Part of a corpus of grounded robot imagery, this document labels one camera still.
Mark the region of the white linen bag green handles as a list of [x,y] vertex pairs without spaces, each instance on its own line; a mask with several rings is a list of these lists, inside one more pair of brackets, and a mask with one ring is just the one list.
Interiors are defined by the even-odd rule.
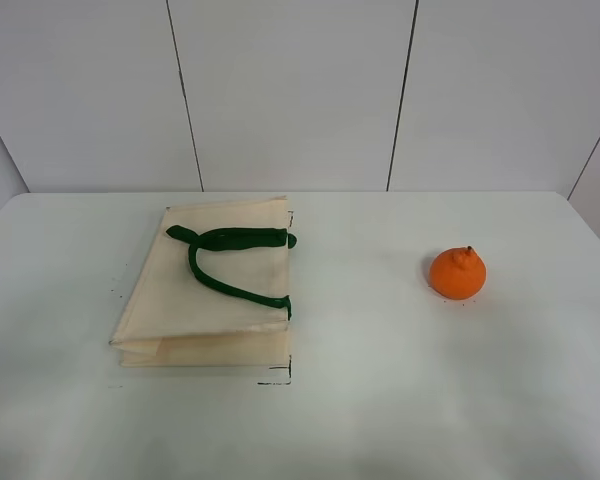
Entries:
[[284,197],[169,207],[109,343],[124,367],[286,368]]

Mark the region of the orange fruit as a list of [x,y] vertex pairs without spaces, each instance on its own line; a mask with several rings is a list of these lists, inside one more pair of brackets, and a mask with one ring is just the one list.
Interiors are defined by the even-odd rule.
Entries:
[[430,286],[451,300],[466,300],[476,295],[486,279],[486,266],[471,246],[443,251],[429,267]]

